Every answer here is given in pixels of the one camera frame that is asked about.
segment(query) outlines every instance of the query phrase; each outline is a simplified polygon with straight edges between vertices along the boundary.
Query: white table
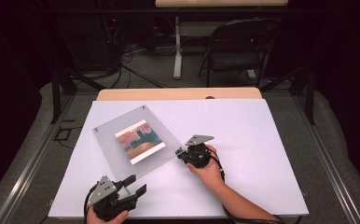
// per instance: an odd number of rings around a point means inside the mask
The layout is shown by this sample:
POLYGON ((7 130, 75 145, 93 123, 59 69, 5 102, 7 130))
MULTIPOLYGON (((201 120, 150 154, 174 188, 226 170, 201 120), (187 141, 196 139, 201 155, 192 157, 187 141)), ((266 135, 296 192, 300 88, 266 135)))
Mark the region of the white table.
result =
MULTIPOLYGON (((156 0, 156 7, 284 7, 287 6, 287 3, 288 0, 156 0)), ((187 22, 184 24, 185 28, 182 29, 179 17, 175 18, 176 56, 173 72, 174 79, 181 77, 182 53, 180 36, 210 36, 219 24, 217 22, 205 22, 200 25, 187 22)))
MULTIPOLYGON (((247 92, 255 89, 212 88, 206 89, 206 93, 215 96, 212 91, 216 91, 220 95, 220 90, 247 92)), ((174 91, 190 97, 193 95, 192 89, 174 91)), ((202 96, 202 91, 196 89, 197 95, 202 96)), ((105 97, 110 92, 98 99, 107 100, 105 97)), ((149 94, 149 90, 128 92, 139 92, 138 95, 143 94, 146 98, 149 94)), ((49 216, 83 216, 83 204, 89 189, 102 175, 113 178, 92 129, 140 105, 147 105, 181 143, 193 134, 214 136, 215 139, 208 143, 218 150, 226 182, 252 202, 275 215, 307 215, 308 208, 265 100, 258 97, 235 99, 239 94, 233 94, 234 98, 228 93, 224 95, 230 98, 94 102, 49 216)), ((225 216, 221 203, 176 157, 138 179, 129 190, 134 192, 144 184, 147 184, 147 193, 139 198, 130 218, 225 216)))

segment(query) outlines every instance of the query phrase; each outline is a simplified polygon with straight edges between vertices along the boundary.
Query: black chair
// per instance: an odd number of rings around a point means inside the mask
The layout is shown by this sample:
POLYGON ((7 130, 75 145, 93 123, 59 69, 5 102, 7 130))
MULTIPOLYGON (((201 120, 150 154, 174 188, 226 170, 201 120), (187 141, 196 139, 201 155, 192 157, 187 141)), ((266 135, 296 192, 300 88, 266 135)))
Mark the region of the black chair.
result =
POLYGON ((258 87, 278 29, 275 19, 236 20, 218 26, 210 37, 198 77, 207 61, 206 87, 210 86, 211 71, 247 70, 258 70, 258 87))

